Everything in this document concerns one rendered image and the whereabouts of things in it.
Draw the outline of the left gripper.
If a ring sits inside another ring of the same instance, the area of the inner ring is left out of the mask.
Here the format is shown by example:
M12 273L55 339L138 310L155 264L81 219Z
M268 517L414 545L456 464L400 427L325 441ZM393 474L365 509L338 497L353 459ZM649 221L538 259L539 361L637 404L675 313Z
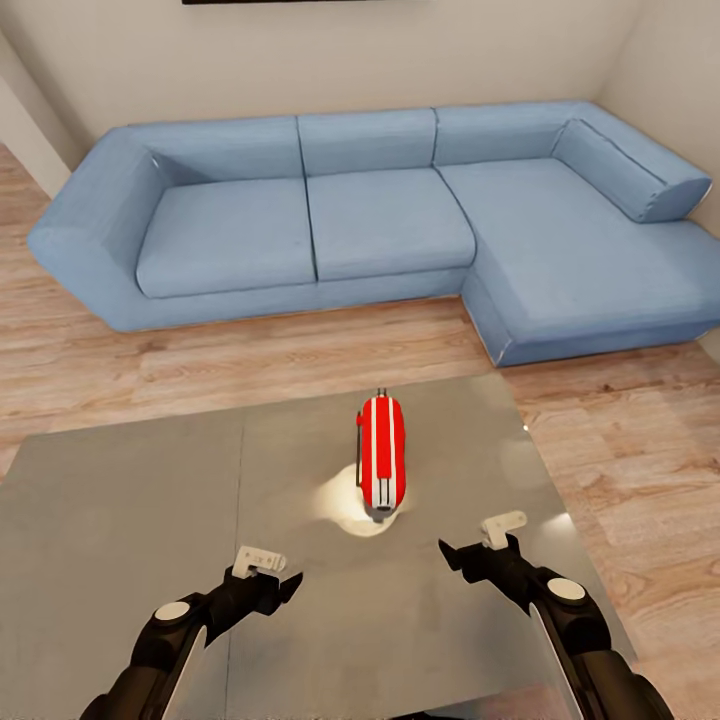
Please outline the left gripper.
M260 572L257 572L255 577L250 576L246 579L232 576L233 567L234 565L225 569L223 584L213 589L225 591L232 601L234 616L228 629L252 611L267 616L272 615L281 603L288 603L291 600L303 580L303 574L299 573L283 581L279 587L277 577Z

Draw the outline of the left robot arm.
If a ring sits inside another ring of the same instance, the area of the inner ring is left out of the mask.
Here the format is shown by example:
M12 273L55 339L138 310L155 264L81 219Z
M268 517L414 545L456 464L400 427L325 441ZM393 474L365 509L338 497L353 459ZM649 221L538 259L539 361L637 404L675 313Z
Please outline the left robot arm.
M235 564L225 569L223 584L154 611L129 667L79 720L175 720L206 646L252 611L272 615L303 580L299 573L279 587L277 577L257 572L258 567L278 573L289 568L289 560L242 545Z

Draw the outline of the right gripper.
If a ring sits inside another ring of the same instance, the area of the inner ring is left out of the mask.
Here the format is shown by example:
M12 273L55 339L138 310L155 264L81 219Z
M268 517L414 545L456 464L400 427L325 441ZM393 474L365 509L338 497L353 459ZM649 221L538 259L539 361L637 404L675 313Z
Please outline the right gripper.
M504 588L504 576L512 564L526 560L518 552L516 536L508 534L507 541L508 547L499 550L485 547L482 542L453 549L443 539L439 539L439 547L453 571L462 569L466 582L473 584L488 579L508 596Z

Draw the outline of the radio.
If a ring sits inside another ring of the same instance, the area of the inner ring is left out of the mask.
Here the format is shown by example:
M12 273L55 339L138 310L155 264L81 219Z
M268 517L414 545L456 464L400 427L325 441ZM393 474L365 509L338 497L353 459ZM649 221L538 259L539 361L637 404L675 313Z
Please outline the radio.
M357 414L360 428L359 458L356 462L356 486L365 501L379 511L394 509L405 496L405 430L401 407L396 399L378 390L369 399L363 415Z

